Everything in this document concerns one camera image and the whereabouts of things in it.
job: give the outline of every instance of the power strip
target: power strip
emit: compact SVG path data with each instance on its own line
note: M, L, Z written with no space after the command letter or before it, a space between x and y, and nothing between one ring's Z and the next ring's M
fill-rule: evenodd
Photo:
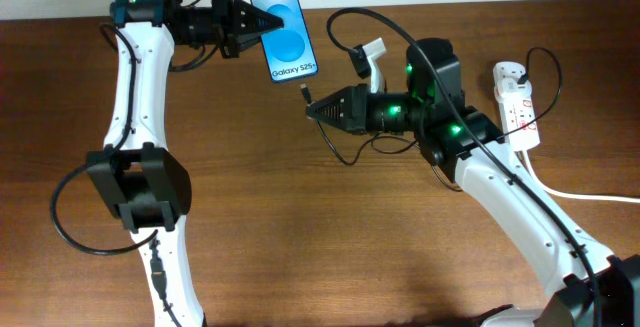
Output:
M493 89L500 106L502 131L509 133L527 123L535 117L533 102L531 101L531 82L518 84L518 80L525 74L525 68L516 62L500 62L493 67ZM538 124L508 135L507 142L514 151L526 151L540 144Z
M526 125L536 116L533 112L533 103L531 101L531 82L527 81L524 84L518 84L518 80L524 74L525 68L516 62L500 62L493 68L493 79L496 83L494 93L500 106L500 119L502 120L504 133ZM514 132L506 138L507 143L511 145L514 151L522 153L523 163L531 178L549 194L581 200L640 203L640 198L635 197L560 192L542 183L533 171L531 160L527 154L528 150L540 144L537 123L532 123L529 127Z

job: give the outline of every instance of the white cable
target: white cable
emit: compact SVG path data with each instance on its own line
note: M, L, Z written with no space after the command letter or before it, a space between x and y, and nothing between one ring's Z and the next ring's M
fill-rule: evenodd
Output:
M573 199L580 199L580 200L640 203L640 198L622 197L622 196L604 196L604 195L581 195L581 194L576 194L576 193L560 192L560 191L556 191L554 189L551 189L551 188L545 186L538 179L538 176L536 176L536 173L533 172L533 167L531 166L531 160L529 160L529 154L527 153L527 151L521 151L521 153L522 153L522 157L524 159L524 164L527 167L527 170L529 171L529 174L531 175L531 178L534 181L536 181L536 183L539 184L540 187L542 187L542 189L545 190L549 194L556 195L558 197L573 198Z

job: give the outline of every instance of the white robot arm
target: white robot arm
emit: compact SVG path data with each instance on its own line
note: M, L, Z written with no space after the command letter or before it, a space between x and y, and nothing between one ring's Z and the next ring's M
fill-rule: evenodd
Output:
M105 149L89 152L87 163L63 179L51 203L56 229L80 251L113 255L139 250L157 327L206 326L191 281L185 243L191 182L187 171L168 152L164 132L167 73L174 48L215 45L210 55L219 50L223 58L234 58L258 43L262 34L283 26L281 18L242 0L212 0L210 8L182 7L181 2L115 0L111 4L114 25L109 27L118 36L119 69ZM65 184L84 170L111 214L131 232L135 245L92 249L62 229L56 212L58 196Z
M544 311L510 306L459 326L591 326L600 316L605 323L640 325L640 256L617 259L532 180L502 131L465 104L460 62L451 43L415 41L386 17L362 8L339 10L329 21L347 13L378 19L411 44L406 52L408 92L372 93L361 84L312 102L304 86L307 117L356 135L413 132L422 156L491 214L550 297ZM342 113L327 113L332 110Z

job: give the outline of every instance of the black clamp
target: black clamp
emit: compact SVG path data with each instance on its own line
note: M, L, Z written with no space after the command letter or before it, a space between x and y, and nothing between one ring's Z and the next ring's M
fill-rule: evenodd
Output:
M191 208L189 173L164 148L89 152L89 177L115 218L137 233L142 227L175 229Z
M166 26L176 45L216 45L223 58L260 42L260 36L284 26L282 18L243 0L211 0L211 7L182 7L182 0L115 0L109 13L122 28L129 22Z

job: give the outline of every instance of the black bracket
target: black bracket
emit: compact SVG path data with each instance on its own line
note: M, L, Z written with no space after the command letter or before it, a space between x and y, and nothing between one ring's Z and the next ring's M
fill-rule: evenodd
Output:
M216 45L223 58L260 42L260 36L284 26L282 18L243 0L211 0L211 7L182 7L182 0L115 0L109 13L122 28L129 22L166 26L176 45Z
M191 180L164 148L145 143L140 150L89 152L89 177L113 217L137 233L142 227L175 229L191 208Z
M596 281L581 281L574 275L565 278L567 287L553 295L536 327L591 327L591 283L600 287L603 326L640 326L640 256L608 260L611 267L598 273Z

